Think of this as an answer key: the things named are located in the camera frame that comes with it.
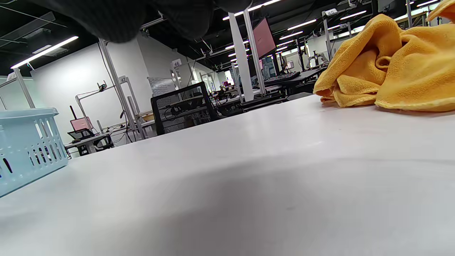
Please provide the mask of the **person's right hand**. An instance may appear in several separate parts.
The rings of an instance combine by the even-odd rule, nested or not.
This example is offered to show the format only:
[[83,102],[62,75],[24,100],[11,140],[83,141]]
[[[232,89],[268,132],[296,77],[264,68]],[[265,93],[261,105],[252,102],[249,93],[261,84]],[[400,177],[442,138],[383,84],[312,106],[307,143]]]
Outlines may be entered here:
[[98,38],[126,43],[139,33],[146,8],[162,13],[185,39],[204,36],[215,6],[226,12],[242,12],[251,0],[34,0],[34,4],[64,14]]

